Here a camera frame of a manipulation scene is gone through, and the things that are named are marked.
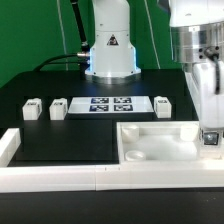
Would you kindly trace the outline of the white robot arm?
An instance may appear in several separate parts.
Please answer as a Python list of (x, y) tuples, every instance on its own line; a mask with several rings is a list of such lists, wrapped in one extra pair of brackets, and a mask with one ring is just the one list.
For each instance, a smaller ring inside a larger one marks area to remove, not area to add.
[[(157, 0), (168, 11), (172, 60), (181, 64), (199, 124), (224, 129), (224, 0)], [(88, 79), (111, 83), (141, 73), (130, 42), (127, 0), (92, 0), (95, 42)]]

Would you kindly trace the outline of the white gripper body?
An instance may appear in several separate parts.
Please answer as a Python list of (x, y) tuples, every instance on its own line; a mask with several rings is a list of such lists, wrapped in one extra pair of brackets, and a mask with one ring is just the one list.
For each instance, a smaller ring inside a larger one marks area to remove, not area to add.
[(219, 63), (220, 92), (215, 93), (216, 72), (212, 62), (194, 64), (185, 72), (187, 86), (202, 129), (224, 129), (224, 63)]

